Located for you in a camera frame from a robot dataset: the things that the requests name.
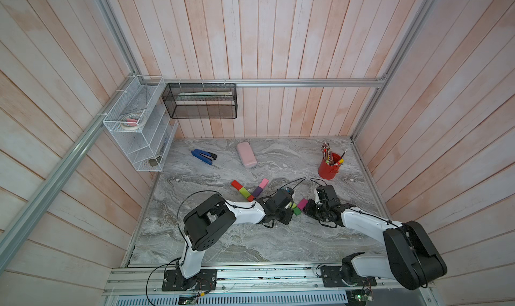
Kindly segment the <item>small green cube block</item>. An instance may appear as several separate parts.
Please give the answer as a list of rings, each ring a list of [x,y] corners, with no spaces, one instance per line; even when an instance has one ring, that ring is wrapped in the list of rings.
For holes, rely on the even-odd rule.
[[[300,210],[298,207],[294,208],[294,209],[293,209],[293,212],[294,212],[294,214],[295,214],[296,216],[299,216],[299,215],[302,213],[302,212],[301,212],[301,210]]]

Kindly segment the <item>magenta block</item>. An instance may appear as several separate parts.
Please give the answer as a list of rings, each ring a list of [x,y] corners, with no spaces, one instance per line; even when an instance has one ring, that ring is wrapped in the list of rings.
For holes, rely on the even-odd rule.
[[[308,200],[307,200],[307,199],[302,199],[302,200],[297,204],[297,208],[299,208],[300,210],[303,210],[303,209],[307,206],[307,203],[308,203]]]

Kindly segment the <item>purple block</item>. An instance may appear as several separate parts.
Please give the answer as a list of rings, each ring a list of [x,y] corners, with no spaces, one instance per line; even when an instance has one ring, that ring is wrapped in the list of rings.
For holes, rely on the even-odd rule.
[[[253,197],[259,197],[262,192],[263,192],[263,188],[262,187],[256,187],[254,189],[254,191],[252,192],[252,196]]]

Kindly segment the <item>pink block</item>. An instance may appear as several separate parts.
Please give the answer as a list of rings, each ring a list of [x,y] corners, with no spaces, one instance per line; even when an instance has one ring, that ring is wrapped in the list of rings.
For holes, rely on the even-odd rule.
[[[269,183],[269,180],[264,178],[264,179],[262,180],[262,182],[259,184],[259,187],[260,187],[261,189],[264,189],[264,188],[268,185],[268,183]]]

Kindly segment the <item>lime green block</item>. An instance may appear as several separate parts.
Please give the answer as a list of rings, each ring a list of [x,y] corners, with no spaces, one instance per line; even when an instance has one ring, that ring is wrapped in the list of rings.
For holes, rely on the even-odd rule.
[[[245,197],[245,198],[248,198],[250,197],[252,194],[244,187],[242,187],[239,192]]]

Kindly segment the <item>long red block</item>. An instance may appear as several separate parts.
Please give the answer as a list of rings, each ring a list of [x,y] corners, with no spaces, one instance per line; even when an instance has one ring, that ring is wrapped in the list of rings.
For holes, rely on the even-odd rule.
[[[237,181],[232,181],[231,185],[237,190],[241,190],[243,188],[243,186]]]

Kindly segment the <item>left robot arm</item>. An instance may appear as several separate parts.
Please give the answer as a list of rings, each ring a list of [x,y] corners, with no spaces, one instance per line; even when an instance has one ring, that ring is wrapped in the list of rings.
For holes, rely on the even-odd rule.
[[[272,227],[276,221],[288,225],[294,214],[295,192],[289,187],[252,202],[228,201],[217,191],[204,192],[211,196],[186,214],[184,229],[180,231],[185,249],[178,268],[185,279],[199,274],[205,251],[233,225],[263,224]]]

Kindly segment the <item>red pencil cup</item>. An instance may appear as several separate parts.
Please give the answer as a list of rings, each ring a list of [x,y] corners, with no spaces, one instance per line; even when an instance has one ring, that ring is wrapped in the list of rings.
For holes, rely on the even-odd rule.
[[[320,166],[318,169],[318,174],[319,174],[319,177],[324,180],[334,179],[337,176],[339,169],[342,165],[342,163],[341,163],[342,156],[340,156],[339,154],[332,153],[332,157],[333,157],[332,165],[328,164],[326,161],[322,161],[320,163]]]

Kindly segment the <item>coloured pencils bunch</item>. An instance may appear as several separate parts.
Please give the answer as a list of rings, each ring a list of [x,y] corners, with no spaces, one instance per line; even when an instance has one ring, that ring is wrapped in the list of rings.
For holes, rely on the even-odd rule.
[[[346,152],[347,152],[347,150],[345,150],[343,152],[343,154],[339,156],[339,158],[335,158],[329,143],[323,142],[323,144],[322,144],[323,161],[329,166],[342,165],[345,162],[343,157],[345,156]]]

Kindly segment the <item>pink eraser case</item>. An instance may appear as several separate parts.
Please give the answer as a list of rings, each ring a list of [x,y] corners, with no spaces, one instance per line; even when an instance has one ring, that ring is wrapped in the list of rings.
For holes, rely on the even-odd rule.
[[[249,169],[257,165],[257,159],[249,142],[241,142],[237,145],[237,151],[242,165]]]

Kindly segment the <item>blue stapler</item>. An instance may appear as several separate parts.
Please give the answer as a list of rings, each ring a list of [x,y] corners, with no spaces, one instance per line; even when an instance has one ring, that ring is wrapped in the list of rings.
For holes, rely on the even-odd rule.
[[[205,162],[208,165],[212,165],[215,160],[217,160],[217,155],[212,152],[200,150],[200,149],[194,149],[191,151],[191,154],[198,158],[200,161]]]

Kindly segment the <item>black mesh basket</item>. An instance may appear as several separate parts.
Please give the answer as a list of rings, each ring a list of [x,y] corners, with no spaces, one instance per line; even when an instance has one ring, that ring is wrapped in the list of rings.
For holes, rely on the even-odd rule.
[[[172,119],[237,118],[237,87],[232,83],[168,83],[162,101]]]

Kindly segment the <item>tape roll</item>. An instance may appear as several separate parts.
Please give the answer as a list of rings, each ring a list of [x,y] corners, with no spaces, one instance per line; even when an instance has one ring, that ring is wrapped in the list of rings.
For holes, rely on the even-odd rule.
[[[124,115],[120,121],[119,125],[122,130],[126,131],[135,131],[143,128],[146,124],[146,117],[142,112],[135,112]]]

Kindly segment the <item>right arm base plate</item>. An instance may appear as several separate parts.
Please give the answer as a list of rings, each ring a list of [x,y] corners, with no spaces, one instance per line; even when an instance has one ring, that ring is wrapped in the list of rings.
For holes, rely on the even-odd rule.
[[[359,276],[353,268],[346,264],[341,266],[320,265],[316,272],[326,288],[375,287],[377,285],[375,277]]]

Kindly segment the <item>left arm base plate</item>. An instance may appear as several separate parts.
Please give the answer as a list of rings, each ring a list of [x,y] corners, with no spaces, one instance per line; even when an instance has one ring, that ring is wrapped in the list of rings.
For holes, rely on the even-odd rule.
[[[217,270],[208,268],[185,279],[179,269],[167,270],[164,273],[162,291],[212,291],[216,288]]]

